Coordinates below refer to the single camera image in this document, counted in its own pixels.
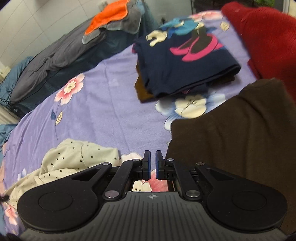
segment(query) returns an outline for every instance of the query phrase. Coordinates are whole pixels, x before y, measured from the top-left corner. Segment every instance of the metal screw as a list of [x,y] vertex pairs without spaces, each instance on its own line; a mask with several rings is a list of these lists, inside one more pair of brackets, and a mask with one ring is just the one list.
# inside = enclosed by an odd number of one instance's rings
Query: metal screw
[[117,197],[119,195],[119,192],[115,191],[115,190],[110,190],[105,192],[105,196],[108,198],[114,198]]
[[196,190],[189,190],[189,191],[186,192],[186,196],[188,196],[188,197],[199,197],[200,192],[196,191]]

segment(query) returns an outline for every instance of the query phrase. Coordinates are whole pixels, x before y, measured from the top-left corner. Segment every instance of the pink high heel graphic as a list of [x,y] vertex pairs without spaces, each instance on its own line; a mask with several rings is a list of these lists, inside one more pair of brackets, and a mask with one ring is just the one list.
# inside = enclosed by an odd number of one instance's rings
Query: pink high heel graphic
[[215,35],[213,34],[207,34],[207,36],[211,37],[212,40],[211,42],[208,44],[207,47],[205,47],[203,50],[194,53],[192,52],[192,48],[194,47],[195,43],[199,40],[198,38],[191,44],[188,53],[182,58],[182,60],[184,62],[191,62],[191,61],[195,61],[198,60],[204,56],[206,56],[207,54],[209,54],[210,52],[212,52],[213,50],[219,49],[221,47],[223,47],[222,44],[218,43],[218,39],[216,38]]
[[191,46],[191,44],[194,42],[194,38],[190,38],[189,40],[187,40],[185,43],[183,43],[181,46],[179,47],[171,47],[170,51],[174,54],[174,55],[185,55],[189,52],[189,48]]

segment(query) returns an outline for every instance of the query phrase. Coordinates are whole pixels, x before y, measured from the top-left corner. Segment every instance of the blue leaf print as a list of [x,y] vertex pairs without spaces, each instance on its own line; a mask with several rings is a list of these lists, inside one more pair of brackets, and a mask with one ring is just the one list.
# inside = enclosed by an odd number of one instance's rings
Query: blue leaf print
[[50,118],[51,118],[52,120],[55,120],[55,118],[56,118],[56,114],[54,113],[53,110],[52,110],[52,114],[50,115]]

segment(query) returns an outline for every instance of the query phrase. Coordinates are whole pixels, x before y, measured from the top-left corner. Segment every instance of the orange towel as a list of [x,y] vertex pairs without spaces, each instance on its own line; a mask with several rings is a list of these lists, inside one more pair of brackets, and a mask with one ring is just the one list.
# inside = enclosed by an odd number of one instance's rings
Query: orange towel
[[129,0],[119,0],[108,4],[102,12],[97,14],[91,21],[91,24],[85,31],[85,35],[90,34],[95,29],[111,21],[118,21],[125,18],[128,14],[126,4]]

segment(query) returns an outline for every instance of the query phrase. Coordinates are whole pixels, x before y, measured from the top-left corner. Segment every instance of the gray ribbed panel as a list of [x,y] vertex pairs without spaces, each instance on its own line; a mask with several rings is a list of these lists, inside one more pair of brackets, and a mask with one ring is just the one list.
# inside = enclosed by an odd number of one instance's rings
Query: gray ribbed panel
[[187,202],[177,192],[129,192],[123,200],[104,204],[86,226],[64,234],[25,231],[25,241],[283,241],[275,229],[261,234],[243,234],[214,222],[198,202]]

